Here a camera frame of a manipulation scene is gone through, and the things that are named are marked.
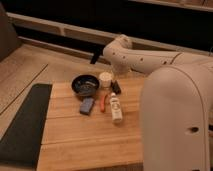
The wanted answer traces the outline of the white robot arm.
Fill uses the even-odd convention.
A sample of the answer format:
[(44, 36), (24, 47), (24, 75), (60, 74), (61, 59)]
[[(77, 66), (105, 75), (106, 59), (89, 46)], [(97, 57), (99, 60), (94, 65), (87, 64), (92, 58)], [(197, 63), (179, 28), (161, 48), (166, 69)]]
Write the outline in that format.
[(213, 57), (134, 50), (126, 35), (105, 46), (114, 71), (147, 76), (140, 95), (144, 171), (210, 171)]

